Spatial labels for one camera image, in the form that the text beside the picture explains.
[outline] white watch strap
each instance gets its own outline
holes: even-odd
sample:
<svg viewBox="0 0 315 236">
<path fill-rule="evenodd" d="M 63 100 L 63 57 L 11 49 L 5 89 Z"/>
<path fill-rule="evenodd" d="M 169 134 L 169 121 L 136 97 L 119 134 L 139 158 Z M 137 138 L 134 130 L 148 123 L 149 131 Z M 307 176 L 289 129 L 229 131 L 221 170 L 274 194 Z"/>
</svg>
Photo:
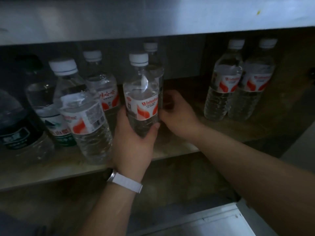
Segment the white watch strap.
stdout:
<svg viewBox="0 0 315 236">
<path fill-rule="evenodd" d="M 116 172 L 112 182 L 121 185 L 129 190 L 132 190 L 136 193 L 140 193 L 142 189 L 142 185 L 132 179 L 129 179 L 118 172 Z"/>
</svg>

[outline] smartwatch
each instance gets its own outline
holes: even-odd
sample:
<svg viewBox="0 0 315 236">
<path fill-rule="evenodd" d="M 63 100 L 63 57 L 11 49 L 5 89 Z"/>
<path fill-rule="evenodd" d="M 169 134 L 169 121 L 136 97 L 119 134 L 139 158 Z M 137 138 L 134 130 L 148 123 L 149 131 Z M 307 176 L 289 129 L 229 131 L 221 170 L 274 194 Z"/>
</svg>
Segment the smartwatch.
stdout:
<svg viewBox="0 0 315 236">
<path fill-rule="evenodd" d="M 113 182 L 136 193 L 140 193 L 142 190 L 140 183 L 119 174 L 115 169 L 106 169 L 103 176 L 107 182 Z"/>
</svg>

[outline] plastic water bottle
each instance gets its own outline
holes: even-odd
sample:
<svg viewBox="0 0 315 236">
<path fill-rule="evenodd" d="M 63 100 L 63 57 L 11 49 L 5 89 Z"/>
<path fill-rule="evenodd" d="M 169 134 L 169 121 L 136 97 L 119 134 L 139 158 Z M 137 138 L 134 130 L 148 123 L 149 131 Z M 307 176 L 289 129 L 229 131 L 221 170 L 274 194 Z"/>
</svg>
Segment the plastic water bottle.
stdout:
<svg viewBox="0 0 315 236">
<path fill-rule="evenodd" d="M 130 54 L 129 60 L 135 72 L 123 84 L 129 123 L 141 137 L 145 137 L 150 127 L 158 121 L 159 87 L 147 69 L 148 59 L 147 53 Z"/>
<path fill-rule="evenodd" d="M 156 42 L 146 42 L 143 44 L 143 47 L 149 55 L 148 69 L 159 84 L 158 107 L 161 109 L 163 107 L 164 67 L 157 55 L 158 46 Z"/>
<path fill-rule="evenodd" d="M 98 92 L 79 76 L 74 59 L 54 59 L 49 65 L 58 76 L 53 102 L 68 123 L 77 145 L 90 164 L 106 162 L 112 135 Z"/>
<path fill-rule="evenodd" d="M 25 92 L 36 114 L 61 146 L 76 145 L 67 123 L 53 104 L 57 79 L 43 71 L 36 55 L 18 56 L 16 61 L 26 74 Z"/>
<path fill-rule="evenodd" d="M 4 90 L 0 90 L 0 141 L 14 150 L 23 163 L 46 160 L 54 152 L 52 140 L 37 129 L 27 111 Z"/>
<path fill-rule="evenodd" d="M 244 75 L 233 95 L 228 112 L 230 118 L 245 121 L 252 115 L 275 69 L 271 50 L 276 43 L 277 39 L 261 39 L 259 51 L 245 61 Z"/>
<path fill-rule="evenodd" d="M 83 55 L 88 63 L 88 77 L 86 80 L 97 90 L 107 122 L 112 133 L 114 133 L 117 112 L 120 109 L 116 78 L 111 73 L 103 70 L 100 50 L 84 51 Z"/>
<path fill-rule="evenodd" d="M 215 63 L 204 106 L 204 116 L 209 120 L 222 120 L 228 111 L 232 94 L 243 72 L 240 50 L 244 42 L 243 39 L 231 39 L 227 52 Z"/>
</svg>

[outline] white bottle cap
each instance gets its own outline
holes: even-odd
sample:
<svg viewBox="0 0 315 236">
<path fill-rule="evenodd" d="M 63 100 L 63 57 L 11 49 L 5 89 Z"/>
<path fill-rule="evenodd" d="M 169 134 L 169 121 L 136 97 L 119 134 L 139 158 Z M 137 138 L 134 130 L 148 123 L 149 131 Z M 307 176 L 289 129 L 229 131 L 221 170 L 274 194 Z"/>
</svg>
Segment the white bottle cap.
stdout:
<svg viewBox="0 0 315 236">
<path fill-rule="evenodd" d="M 244 39 L 231 39 L 228 48 L 233 50 L 241 50 L 243 48 L 244 43 L 245 43 Z"/>
<path fill-rule="evenodd" d="M 261 39 L 259 41 L 259 47 L 263 49 L 272 49 L 275 47 L 278 39 Z"/>
<path fill-rule="evenodd" d="M 132 66 L 146 66 L 149 64 L 148 53 L 144 52 L 129 54 L 129 60 Z"/>
<path fill-rule="evenodd" d="M 57 76 L 72 75 L 78 72 L 76 62 L 72 58 L 58 58 L 49 61 L 52 71 Z"/>
<path fill-rule="evenodd" d="M 143 43 L 143 48 L 145 51 L 155 52 L 157 51 L 158 46 L 156 42 L 145 42 Z"/>
<path fill-rule="evenodd" d="M 102 60 L 102 52 L 100 50 L 83 51 L 83 55 L 87 62 L 96 62 Z"/>
</svg>

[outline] hand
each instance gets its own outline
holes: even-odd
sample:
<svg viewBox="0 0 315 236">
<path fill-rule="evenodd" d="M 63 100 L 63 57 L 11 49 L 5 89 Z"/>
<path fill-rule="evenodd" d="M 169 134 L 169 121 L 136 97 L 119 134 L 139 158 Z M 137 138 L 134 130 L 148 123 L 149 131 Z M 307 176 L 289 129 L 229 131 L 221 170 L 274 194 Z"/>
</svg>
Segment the hand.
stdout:
<svg viewBox="0 0 315 236">
<path fill-rule="evenodd" d="M 201 125 L 192 107 L 176 90 L 164 92 L 163 109 L 159 110 L 159 116 L 175 135 L 188 141 L 198 133 Z"/>
<path fill-rule="evenodd" d="M 113 161 L 118 172 L 141 182 L 153 157 L 153 146 L 160 123 L 155 123 L 145 138 L 139 137 L 129 124 L 126 107 L 117 114 L 117 125 L 112 145 Z"/>
</svg>

